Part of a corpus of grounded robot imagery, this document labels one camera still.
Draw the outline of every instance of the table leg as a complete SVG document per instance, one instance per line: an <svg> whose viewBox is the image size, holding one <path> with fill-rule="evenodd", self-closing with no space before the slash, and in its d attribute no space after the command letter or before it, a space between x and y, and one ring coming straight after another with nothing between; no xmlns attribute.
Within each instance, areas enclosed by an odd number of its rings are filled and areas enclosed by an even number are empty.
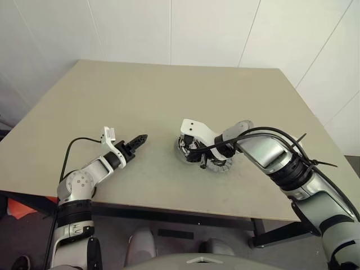
<svg viewBox="0 0 360 270"><path fill-rule="evenodd" d="M0 194L0 219L7 215L7 197Z"/></svg>
<svg viewBox="0 0 360 270"><path fill-rule="evenodd" d="M251 219L254 223L254 237L249 239L251 248L264 248L275 244L309 237L312 234L301 222L292 222L269 232L265 232L261 219Z"/></svg>
<svg viewBox="0 0 360 270"><path fill-rule="evenodd" d="M51 215L56 210L56 204L43 196L24 193L0 191L0 195L11 198L45 215Z"/></svg>

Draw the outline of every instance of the gray tabletop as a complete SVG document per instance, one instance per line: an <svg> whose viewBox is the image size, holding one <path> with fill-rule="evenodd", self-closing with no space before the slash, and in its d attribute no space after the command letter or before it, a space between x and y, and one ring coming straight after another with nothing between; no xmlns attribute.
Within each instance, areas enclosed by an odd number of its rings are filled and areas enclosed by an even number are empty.
<svg viewBox="0 0 360 270"><path fill-rule="evenodd" d="M79 61L0 143L0 190L56 196L68 143L99 138L104 125L117 140L148 134L136 158L102 183L95 201L198 213L295 221L290 202L244 156L215 174L174 154L182 119L222 132L236 122L272 126L299 137L310 158L360 208L360 180L321 123L278 69L166 66ZM78 142L67 171L102 152Z"/></svg>

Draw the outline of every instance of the metal table frame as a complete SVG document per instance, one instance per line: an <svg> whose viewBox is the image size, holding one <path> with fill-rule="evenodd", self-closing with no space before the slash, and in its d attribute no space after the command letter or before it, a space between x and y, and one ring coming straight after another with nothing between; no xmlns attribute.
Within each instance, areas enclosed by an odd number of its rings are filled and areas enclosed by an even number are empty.
<svg viewBox="0 0 360 270"><path fill-rule="evenodd" d="M0 191L0 195L14 199L45 215L50 216L56 210L56 204L43 196L8 191ZM311 233L303 226L301 222L292 222L283 227L266 232L263 221L256 218L249 219L229 217L177 210L103 204L99 202L92 203L92 214L122 218L147 219L152 221L196 224L203 226L240 228L244 231L253 231L254 237L250 238L248 241L248 244L251 248L264 248L266 246L311 236Z"/></svg>

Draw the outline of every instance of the white bracket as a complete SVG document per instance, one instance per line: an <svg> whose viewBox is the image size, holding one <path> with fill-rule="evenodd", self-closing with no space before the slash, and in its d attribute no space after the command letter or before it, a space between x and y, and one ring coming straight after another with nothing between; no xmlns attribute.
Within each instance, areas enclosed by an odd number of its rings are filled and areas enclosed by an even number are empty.
<svg viewBox="0 0 360 270"><path fill-rule="evenodd" d="M120 160L119 168L122 169L126 166L126 160L120 150L118 150L112 142L115 142L115 129L104 127L101 132L101 146L106 151L113 152Z"/></svg>
<svg viewBox="0 0 360 270"><path fill-rule="evenodd" d="M215 137L219 136L218 133L213 132L207 125L191 119L184 119L180 128L181 135L189 135L194 137L204 145L213 145ZM226 160L227 158L219 153L216 148L211 149L213 155L219 160Z"/></svg>

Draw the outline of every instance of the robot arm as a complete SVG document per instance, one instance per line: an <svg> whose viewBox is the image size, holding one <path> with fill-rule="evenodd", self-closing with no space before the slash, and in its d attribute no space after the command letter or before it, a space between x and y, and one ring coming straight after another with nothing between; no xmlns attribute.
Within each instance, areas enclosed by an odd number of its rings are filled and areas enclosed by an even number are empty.
<svg viewBox="0 0 360 270"><path fill-rule="evenodd" d="M109 152L84 168L69 173L59 184L57 228L53 234L51 268L72 266L82 270L102 269L100 244L91 217L91 199L96 186L109 178L115 169L123 169L135 157L147 135L140 135L125 144L113 145L114 129L104 127L101 143Z"/></svg>
<svg viewBox="0 0 360 270"><path fill-rule="evenodd" d="M176 147L185 161L200 162L201 168L215 172L229 170L233 155L244 153L291 200L309 231L322 236L329 269L360 268L360 223L351 202L304 152L290 146L289 138L252 126L242 121L218 134L185 119Z"/></svg>

